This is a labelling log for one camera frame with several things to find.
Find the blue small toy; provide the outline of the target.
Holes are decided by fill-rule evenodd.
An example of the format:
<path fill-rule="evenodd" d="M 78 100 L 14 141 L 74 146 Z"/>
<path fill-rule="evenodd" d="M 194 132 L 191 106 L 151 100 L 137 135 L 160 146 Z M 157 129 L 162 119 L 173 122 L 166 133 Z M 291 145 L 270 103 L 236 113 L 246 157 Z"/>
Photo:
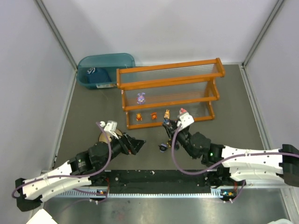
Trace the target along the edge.
<path fill-rule="evenodd" d="M 170 123 L 170 120 L 169 120 L 169 119 L 167 119 L 167 118 L 164 118 L 164 121 L 163 121 L 163 123 L 164 123 L 164 124 L 166 124 L 166 125 L 169 125 L 169 123 Z"/>

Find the purple rabbit toy figure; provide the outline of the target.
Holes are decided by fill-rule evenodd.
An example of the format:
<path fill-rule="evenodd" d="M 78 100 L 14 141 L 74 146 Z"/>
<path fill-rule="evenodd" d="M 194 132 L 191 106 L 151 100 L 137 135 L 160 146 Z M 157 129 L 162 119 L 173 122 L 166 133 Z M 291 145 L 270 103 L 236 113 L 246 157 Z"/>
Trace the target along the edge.
<path fill-rule="evenodd" d="M 145 104 L 145 93 L 144 92 L 137 94 L 137 104 L 138 105 Z"/>

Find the tan rabbit toy figure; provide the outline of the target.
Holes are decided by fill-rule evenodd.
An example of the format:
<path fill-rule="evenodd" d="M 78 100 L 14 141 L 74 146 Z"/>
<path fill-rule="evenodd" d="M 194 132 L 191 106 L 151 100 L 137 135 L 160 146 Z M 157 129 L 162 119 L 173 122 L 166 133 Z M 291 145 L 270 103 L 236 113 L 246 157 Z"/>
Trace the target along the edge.
<path fill-rule="evenodd" d="M 164 113 L 164 118 L 166 118 L 166 119 L 170 118 L 170 111 L 168 109 L 166 109 L 166 111 Z"/>

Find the orange tiger toy figure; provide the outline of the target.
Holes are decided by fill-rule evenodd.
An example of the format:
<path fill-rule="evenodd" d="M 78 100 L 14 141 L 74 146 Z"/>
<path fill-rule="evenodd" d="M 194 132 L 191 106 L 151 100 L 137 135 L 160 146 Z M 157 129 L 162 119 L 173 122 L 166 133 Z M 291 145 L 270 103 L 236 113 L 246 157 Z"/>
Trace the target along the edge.
<path fill-rule="evenodd" d="M 157 113 L 156 112 L 153 112 L 151 113 L 151 118 L 154 120 L 154 119 L 157 119 Z"/>

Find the blue cap in bin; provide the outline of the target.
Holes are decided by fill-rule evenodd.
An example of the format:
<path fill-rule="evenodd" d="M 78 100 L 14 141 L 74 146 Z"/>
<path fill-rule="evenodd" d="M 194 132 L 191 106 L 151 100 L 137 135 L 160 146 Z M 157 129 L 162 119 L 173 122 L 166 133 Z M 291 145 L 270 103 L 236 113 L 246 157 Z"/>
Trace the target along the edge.
<path fill-rule="evenodd" d="M 87 70 L 85 74 L 86 80 L 89 84 L 108 83 L 111 78 L 106 69 L 100 67 L 92 67 Z"/>

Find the yellow bear toy figure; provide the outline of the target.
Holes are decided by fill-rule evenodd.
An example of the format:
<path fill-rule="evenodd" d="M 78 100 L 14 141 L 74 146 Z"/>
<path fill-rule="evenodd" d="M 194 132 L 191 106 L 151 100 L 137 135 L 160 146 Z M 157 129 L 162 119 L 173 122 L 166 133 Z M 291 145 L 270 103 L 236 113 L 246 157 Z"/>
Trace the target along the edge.
<path fill-rule="evenodd" d="M 136 121 L 141 122 L 142 121 L 142 115 L 140 113 L 136 114 Z"/>

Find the orange wooden shelf rack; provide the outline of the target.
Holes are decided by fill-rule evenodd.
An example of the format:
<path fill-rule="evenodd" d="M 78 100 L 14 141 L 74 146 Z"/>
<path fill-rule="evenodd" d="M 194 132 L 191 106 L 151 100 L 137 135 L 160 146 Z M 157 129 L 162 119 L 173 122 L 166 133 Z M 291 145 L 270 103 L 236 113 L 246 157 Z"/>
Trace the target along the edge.
<path fill-rule="evenodd" d="M 195 121 L 213 120 L 212 102 L 220 99 L 216 79 L 225 74 L 219 58 L 117 69 L 127 129 L 161 126 L 166 109 L 170 119 L 177 119 L 179 110 L 184 108 Z M 145 104 L 138 105 L 137 94 L 142 92 Z M 151 118 L 153 112 L 157 119 Z M 142 115 L 141 122 L 136 121 L 137 113 Z"/>

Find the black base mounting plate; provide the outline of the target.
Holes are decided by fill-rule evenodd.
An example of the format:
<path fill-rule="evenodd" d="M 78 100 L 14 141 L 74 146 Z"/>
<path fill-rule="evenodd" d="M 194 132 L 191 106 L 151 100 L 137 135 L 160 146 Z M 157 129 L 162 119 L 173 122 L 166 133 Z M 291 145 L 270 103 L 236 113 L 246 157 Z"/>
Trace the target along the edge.
<path fill-rule="evenodd" d="M 178 170 L 112 170 L 91 178 L 92 187 L 109 187 L 111 194 L 188 194 L 209 193 L 211 187 L 235 190 L 242 181 L 217 171 L 185 175 Z"/>

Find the beige round bowl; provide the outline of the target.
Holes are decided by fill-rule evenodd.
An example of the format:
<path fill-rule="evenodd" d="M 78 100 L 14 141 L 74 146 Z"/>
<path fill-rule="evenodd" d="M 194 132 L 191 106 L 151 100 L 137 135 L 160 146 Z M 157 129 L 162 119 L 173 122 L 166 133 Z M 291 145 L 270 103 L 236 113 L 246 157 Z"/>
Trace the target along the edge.
<path fill-rule="evenodd" d="M 119 129 L 116 129 L 115 130 L 115 133 L 119 136 L 122 136 L 122 132 L 119 130 Z M 112 141 L 112 135 L 110 133 L 106 133 L 107 137 L 108 137 L 108 141 L 111 142 Z M 105 142 L 105 143 L 108 143 L 106 137 L 105 137 L 105 134 L 104 133 L 101 133 L 99 135 L 99 139 L 98 139 L 99 142 Z"/>

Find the black purple small toy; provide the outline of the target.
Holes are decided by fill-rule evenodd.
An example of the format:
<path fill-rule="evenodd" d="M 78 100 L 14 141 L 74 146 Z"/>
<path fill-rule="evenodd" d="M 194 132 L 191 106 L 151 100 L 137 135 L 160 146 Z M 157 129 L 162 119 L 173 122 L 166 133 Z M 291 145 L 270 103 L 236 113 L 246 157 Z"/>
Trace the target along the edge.
<path fill-rule="evenodd" d="M 162 153 L 164 153 L 168 149 L 168 146 L 164 143 L 160 144 L 158 147 L 159 147 L 160 152 L 162 152 Z"/>

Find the black spiky toy figure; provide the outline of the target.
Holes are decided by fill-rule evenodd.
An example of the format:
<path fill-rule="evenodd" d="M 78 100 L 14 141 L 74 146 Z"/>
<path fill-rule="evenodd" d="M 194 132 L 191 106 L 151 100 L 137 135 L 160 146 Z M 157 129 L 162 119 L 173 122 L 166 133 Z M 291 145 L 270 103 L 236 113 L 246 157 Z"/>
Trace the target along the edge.
<path fill-rule="evenodd" d="M 167 141 L 167 145 L 168 145 L 169 148 L 172 148 L 172 139 L 169 139 Z"/>

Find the pink rabbit toy figure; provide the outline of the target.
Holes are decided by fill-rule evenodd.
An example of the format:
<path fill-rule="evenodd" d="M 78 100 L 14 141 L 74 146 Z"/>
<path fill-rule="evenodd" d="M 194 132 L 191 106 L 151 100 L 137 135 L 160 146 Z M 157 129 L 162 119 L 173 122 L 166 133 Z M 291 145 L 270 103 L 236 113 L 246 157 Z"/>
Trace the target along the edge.
<path fill-rule="evenodd" d="M 184 113 L 186 113 L 187 112 L 187 110 L 185 110 L 184 108 L 181 108 L 180 110 L 179 110 L 179 114 L 181 115 L 181 114 L 184 114 Z"/>

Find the teal plastic bin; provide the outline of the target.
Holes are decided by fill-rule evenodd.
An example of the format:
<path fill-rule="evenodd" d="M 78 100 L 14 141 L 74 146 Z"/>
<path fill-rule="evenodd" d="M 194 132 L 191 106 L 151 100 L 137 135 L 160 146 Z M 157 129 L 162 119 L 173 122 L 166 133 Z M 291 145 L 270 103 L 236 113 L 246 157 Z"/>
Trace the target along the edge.
<path fill-rule="evenodd" d="M 85 74 L 92 67 L 100 67 L 107 70 L 111 82 L 89 84 Z M 114 88 L 117 86 L 116 70 L 135 67 L 135 59 L 128 53 L 103 54 L 87 56 L 78 63 L 77 83 L 89 89 Z"/>

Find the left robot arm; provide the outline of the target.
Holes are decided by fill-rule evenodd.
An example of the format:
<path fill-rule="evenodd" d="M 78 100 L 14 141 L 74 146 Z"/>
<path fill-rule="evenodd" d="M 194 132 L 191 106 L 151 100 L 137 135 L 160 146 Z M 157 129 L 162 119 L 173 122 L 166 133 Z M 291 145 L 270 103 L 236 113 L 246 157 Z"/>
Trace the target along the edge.
<path fill-rule="evenodd" d="M 39 177 L 15 180 L 12 195 L 18 193 L 17 208 L 22 212 L 34 210 L 68 190 L 107 184 L 105 169 L 110 161 L 120 154 L 136 155 L 145 143 L 145 140 L 138 140 L 127 133 L 107 137 Z"/>

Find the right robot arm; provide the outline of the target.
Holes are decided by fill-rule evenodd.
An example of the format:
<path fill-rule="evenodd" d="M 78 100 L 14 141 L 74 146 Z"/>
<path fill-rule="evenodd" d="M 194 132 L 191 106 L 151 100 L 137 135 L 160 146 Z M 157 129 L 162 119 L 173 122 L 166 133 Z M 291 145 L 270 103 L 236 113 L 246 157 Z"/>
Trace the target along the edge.
<path fill-rule="evenodd" d="M 299 185 L 299 151 L 291 144 L 271 150 L 239 149 L 222 144 L 214 144 L 203 134 L 191 134 L 191 123 L 180 120 L 165 121 L 171 150 L 179 147 L 193 159 L 210 169 L 216 168 L 217 178 L 235 182 L 246 180 L 277 180 L 293 187 Z"/>

